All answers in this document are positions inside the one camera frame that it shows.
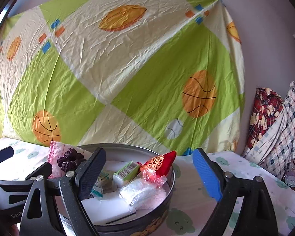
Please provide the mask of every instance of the checkered fabric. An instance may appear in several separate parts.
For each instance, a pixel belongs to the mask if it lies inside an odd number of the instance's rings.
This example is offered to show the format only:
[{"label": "checkered fabric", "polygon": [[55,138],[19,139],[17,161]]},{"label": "checkered fabric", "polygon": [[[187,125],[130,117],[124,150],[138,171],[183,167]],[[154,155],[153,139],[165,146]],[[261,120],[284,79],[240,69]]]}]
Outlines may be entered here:
[{"label": "checkered fabric", "polygon": [[283,106],[287,114],[287,125],[272,151],[259,164],[279,179],[283,177],[288,163],[295,159],[295,82],[291,82]]},{"label": "checkered fabric", "polygon": [[269,88],[257,88],[250,117],[247,146],[252,149],[272,126],[283,109],[283,99]]}]

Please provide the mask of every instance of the blue square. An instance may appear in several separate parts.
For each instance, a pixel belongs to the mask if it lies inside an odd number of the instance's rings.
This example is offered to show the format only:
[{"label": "blue square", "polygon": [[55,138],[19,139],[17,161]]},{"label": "blue square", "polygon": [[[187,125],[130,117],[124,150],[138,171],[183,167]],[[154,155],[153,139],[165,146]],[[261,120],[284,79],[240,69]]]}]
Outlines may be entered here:
[{"label": "blue square", "polygon": [[203,10],[203,7],[201,6],[201,4],[198,4],[195,8],[196,8],[198,11]]},{"label": "blue square", "polygon": [[45,54],[45,53],[49,50],[50,47],[51,47],[51,44],[50,44],[50,42],[48,41],[48,42],[46,42],[46,43],[44,44],[44,46],[41,48],[41,50],[42,50],[43,53]]},{"label": "blue square", "polygon": [[196,22],[200,25],[202,23],[203,19],[202,17],[196,18]]},{"label": "blue square", "polygon": [[51,28],[52,29],[55,29],[59,24],[60,24],[60,20],[59,19],[56,19],[56,21],[51,24]]}]

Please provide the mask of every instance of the metal screw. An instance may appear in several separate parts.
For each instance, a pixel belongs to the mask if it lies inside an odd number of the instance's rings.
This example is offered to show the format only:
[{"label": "metal screw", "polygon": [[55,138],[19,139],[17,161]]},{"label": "metal screw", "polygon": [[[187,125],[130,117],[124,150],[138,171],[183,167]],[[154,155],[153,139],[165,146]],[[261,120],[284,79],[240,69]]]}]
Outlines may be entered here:
[{"label": "metal screw", "polygon": [[44,176],[43,175],[39,175],[36,177],[36,180],[37,181],[42,181],[44,179]]},{"label": "metal screw", "polygon": [[73,177],[74,176],[74,171],[68,171],[67,173],[66,173],[66,177]]},{"label": "metal screw", "polygon": [[232,172],[229,172],[229,171],[226,171],[224,173],[224,176],[227,177],[227,178],[231,178],[231,177],[233,177],[233,173]]},{"label": "metal screw", "polygon": [[260,182],[262,182],[262,181],[263,181],[263,179],[262,179],[262,177],[261,177],[261,176],[256,176],[256,181],[260,183]]}]

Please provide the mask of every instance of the barcode label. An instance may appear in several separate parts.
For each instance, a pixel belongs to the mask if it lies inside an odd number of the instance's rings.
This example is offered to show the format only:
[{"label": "barcode label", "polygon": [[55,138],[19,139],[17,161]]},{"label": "barcode label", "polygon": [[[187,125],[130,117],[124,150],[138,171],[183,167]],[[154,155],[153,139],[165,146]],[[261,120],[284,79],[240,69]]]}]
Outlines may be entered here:
[{"label": "barcode label", "polygon": [[129,173],[131,173],[131,171],[137,166],[137,163],[130,163],[126,168],[124,168],[122,171],[120,171],[118,173],[119,176],[121,176],[122,178],[125,178]]}]

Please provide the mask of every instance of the orange square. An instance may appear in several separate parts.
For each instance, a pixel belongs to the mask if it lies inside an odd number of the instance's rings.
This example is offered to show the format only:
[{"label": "orange square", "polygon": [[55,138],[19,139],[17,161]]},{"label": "orange square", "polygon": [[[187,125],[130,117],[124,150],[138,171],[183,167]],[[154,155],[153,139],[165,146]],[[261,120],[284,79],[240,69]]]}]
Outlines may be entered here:
[{"label": "orange square", "polygon": [[42,43],[46,39],[47,35],[43,33],[41,37],[38,39],[39,43]]},{"label": "orange square", "polygon": [[185,13],[185,15],[188,17],[188,18],[192,18],[194,16],[194,13],[192,11],[187,11]]},{"label": "orange square", "polygon": [[56,32],[55,32],[55,36],[59,37],[62,35],[62,33],[65,31],[65,28],[62,26],[60,27]]}]

